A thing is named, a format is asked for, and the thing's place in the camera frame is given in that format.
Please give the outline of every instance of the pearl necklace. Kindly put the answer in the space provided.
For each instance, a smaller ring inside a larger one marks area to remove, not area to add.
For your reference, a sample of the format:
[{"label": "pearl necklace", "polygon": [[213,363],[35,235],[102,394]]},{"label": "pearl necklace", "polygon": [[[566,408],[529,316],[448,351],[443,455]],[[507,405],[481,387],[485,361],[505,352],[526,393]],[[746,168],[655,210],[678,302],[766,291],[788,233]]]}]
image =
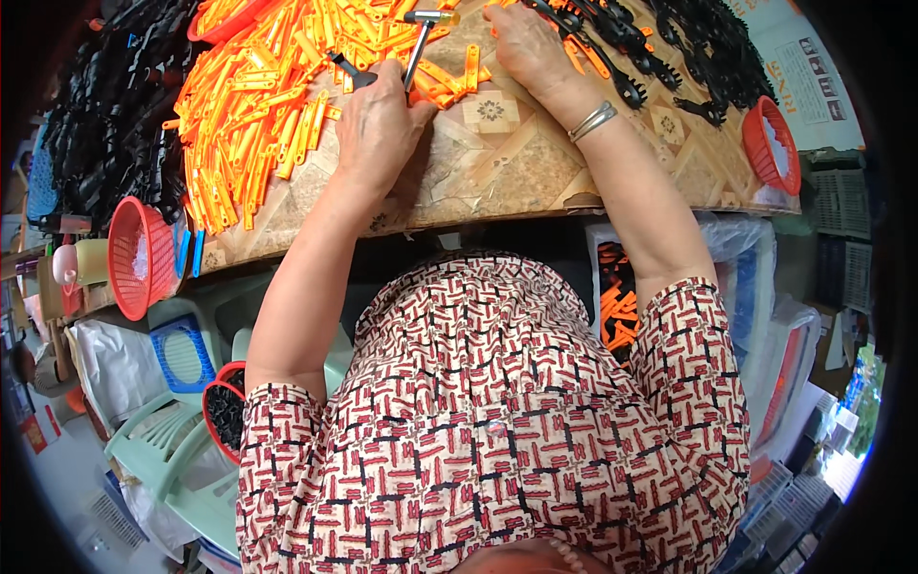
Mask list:
[{"label": "pearl necklace", "polygon": [[574,552],[574,548],[571,545],[559,538],[549,538],[548,544],[558,551],[574,574],[587,574],[587,570],[583,568],[583,562],[580,561],[577,552]]}]

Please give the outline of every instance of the cardboard box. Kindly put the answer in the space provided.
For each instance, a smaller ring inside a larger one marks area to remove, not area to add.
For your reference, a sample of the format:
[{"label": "cardboard box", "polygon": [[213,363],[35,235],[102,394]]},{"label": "cardboard box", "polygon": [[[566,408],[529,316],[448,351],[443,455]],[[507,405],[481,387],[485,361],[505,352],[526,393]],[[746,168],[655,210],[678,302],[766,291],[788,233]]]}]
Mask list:
[{"label": "cardboard box", "polygon": [[822,319],[810,382],[842,399],[854,373],[857,357],[853,338],[845,336],[847,311],[813,301],[807,301],[806,305],[818,310]]}]

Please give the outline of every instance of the blue plastic basket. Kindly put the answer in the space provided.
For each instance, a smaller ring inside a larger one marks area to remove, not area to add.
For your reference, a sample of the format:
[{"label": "blue plastic basket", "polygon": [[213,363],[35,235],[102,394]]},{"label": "blue plastic basket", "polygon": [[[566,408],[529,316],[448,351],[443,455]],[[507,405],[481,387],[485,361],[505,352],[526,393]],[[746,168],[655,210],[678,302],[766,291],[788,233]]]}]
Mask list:
[{"label": "blue plastic basket", "polygon": [[172,392],[199,393],[217,378],[193,313],[160,325],[150,338]]},{"label": "blue plastic basket", "polygon": [[48,215],[58,203],[58,190],[51,186],[51,155],[39,148],[32,156],[32,171],[28,173],[28,201],[26,216],[36,220]]}]

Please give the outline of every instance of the orange plastic pieces in box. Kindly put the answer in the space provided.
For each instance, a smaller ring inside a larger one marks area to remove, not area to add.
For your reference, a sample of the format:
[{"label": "orange plastic pieces in box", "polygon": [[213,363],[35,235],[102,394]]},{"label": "orange plastic pieces in box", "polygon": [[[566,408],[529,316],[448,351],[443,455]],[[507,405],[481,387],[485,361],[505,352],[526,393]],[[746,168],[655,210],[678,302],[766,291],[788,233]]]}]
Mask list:
[{"label": "orange plastic pieces in box", "polygon": [[[400,19],[415,2],[276,0],[247,28],[198,56],[174,106],[179,118],[163,128],[178,128],[185,145],[185,207],[199,229],[221,233],[240,218],[253,229],[271,175],[289,179],[319,147],[324,121],[341,115],[329,103],[330,91],[313,82],[327,73],[341,93],[353,91],[351,77],[327,51],[343,53],[361,71],[386,58],[407,62],[420,26]],[[228,17],[243,4],[212,0],[206,10]],[[435,28],[429,41],[448,33]],[[478,57],[478,47],[469,46],[460,77],[422,60],[416,86],[447,108],[490,78]]]}]

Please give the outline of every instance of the woman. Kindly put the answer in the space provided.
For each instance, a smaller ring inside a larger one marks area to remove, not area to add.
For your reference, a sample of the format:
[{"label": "woman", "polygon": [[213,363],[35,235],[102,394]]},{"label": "woman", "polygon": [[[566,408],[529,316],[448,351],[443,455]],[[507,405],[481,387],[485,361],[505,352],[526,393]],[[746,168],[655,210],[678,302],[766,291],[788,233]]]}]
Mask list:
[{"label": "woman", "polygon": [[[603,97],[520,5],[498,60],[574,129]],[[713,264],[625,118],[577,141],[644,309],[619,368],[561,277],[499,254],[392,281],[333,397],[323,361],[357,237],[434,107],[384,62],[337,125],[340,163],[274,277],[246,369],[237,532],[250,572],[705,572],[747,488],[747,420]]]}]

